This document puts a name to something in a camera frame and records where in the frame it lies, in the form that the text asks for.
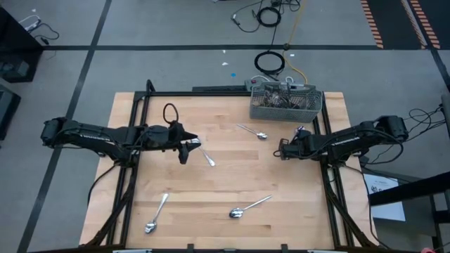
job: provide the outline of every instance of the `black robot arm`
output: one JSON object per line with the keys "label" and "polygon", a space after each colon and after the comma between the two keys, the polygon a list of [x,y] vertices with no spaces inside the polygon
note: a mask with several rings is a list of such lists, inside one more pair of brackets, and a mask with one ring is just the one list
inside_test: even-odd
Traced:
{"label": "black robot arm", "polygon": [[278,147],[282,160],[290,158],[318,160],[325,156],[329,164],[347,161],[350,155],[364,155],[368,149],[380,144],[401,144],[408,139],[403,119],[397,116],[382,116],[374,121],[328,135],[311,134],[299,130],[291,142],[281,139]]}
{"label": "black robot arm", "polygon": [[102,126],[83,124],[59,117],[45,122],[41,140],[45,146],[55,148],[72,144],[109,156],[121,165],[129,166],[131,155],[136,151],[178,150],[180,163],[185,164],[191,150],[199,143],[182,141],[197,138],[195,134],[184,131],[177,121],[165,126],[133,126],[111,129]]}

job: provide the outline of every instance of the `white paper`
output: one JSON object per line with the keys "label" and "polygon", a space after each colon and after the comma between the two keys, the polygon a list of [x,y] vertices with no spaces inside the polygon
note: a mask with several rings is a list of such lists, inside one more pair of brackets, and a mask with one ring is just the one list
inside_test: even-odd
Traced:
{"label": "white paper", "polygon": [[[396,179],[391,180],[383,176],[364,174],[364,178],[367,182],[369,194],[387,190],[399,185],[399,182]],[[372,217],[395,221],[406,221],[405,213],[403,211],[403,203],[401,202],[372,207]]]}

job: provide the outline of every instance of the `wire basket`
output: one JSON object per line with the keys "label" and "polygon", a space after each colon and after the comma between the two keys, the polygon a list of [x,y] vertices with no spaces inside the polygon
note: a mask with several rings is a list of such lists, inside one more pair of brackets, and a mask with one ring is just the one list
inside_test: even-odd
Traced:
{"label": "wire basket", "polygon": [[264,82],[252,88],[251,119],[310,123],[322,110],[322,92],[314,85]]}

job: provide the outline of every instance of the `wooden tabletop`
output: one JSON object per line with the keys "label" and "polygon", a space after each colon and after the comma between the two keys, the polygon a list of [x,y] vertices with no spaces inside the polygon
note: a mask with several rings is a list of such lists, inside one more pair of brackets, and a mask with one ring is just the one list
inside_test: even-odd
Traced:
{"label": "wooden tabletop", "polygon": [[[116,93],[109,127],[128,125],[133,95]],[[281,161],[273,156],[280,138],[292,138],[300,124],[250,119],[249,101],[250,97],[150,98],[147,124],[167,125],[162,109],[166,103],[175,104],[185,130],[199,136],[217,165],[210,167],[200,150],[191,152],[185,165],[179,164],[178,153],[141,153],[127,248],[183,249],[188,243],[196,249],[280,249],[281,244],[288,244],[289,249],[333,248],[319,163]],[[350,127],[342,93],[326,93],[326,101],[332,131]],[[174,116],[170,108],[167,112]],[[319,122],[324,133],[320,117]],[[258,140],[236,124],[262,131],[269,138]],[[305,127],[314,132],[312,124]],[[359,168],[355,158],[347,163]],[[100,159],[97,176],[111,165],[109,158]],[[94,188],[80,243],[92,239],[110,215],[118,174],[119,169],[112,171]],[[349,214],[375,242],[361,174],[341,168],[341,177]],[[144,227],[155,215],[163,193],[169,193],[169,199],[157,230],[147,235]],[[234,207],[245,207],[267,195],[273,197],[240,219],[229,218]],[[345,245],[342,220],[336,214]]]}

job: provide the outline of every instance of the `spoon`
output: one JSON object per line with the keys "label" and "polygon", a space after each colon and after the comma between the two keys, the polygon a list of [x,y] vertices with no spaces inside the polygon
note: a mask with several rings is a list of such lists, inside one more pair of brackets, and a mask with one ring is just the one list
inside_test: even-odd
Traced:
{"label": "spoon", "polygon": [[[192,143],[200,143],[200,144],[201,144],[199,138],[194,138],[194,139],[192,139],[191,141],[192,141]],[[208,163],[211,165],[211,167],[216,166],[216,163],[215,163],[215,162],[211,159],[211,157],[205,152],[205,150],[202,149],[202,146],[200,146],[200,147],[198,147],[198,148],[203,152],[203,155],[205,156],[206,160],[208,160]]]}
{"label": "spoon", "polygon": [[272,197],[272,195],[269,195],[269,196],[263,198],[262,200],[256,201],[255,203],[249,205],[248,207],[246,207],[246,208],[244,208],[244,209],[241,209],[241,208],[239,208],[239,207],[233,208],[233,209],[231,210],[230,214],[229,214],[229,215],[230,215],[230,218],[240,218],[240,217],[242,217],[242,215],[244,214],[244,211],[245,211],[245,210],[247,210],[247,209],[249,209],[249,208],[251,208],[251,207],[254,207],[255,205],[258,205],[259,203],[264,202],[264,201],[268,200],[268,199],[271,198],[271,197]]}
{"label": "spoon", "polygon": [[256,136],[258,137],[259,140],[263,141],[263,140],[267,139],[267,134],[265,134],[265,133],[257,133],[256,131],[249,129],[248,127],[246,127],[244,125],[241,125],[241,124],[237,124],[237,125],[238,125],[238,127],[244,128],[245,130],[256,134]]}
{"label": "spoon", "polygon": [[162,206],[164,205],[164,203],[166,202],[167,198],[169,197],[169,193],[165,193],[162,196],[162,200],[161,200],[161,204],[160,207],[158,207],[157,211],[156,211],[156,215],[155,218],[153,218],[152,221],[148,222],[146,225],[146,233],[152,233],[155,229],[156,229],[156,219],[158,218],[158,216],[160,215]]}

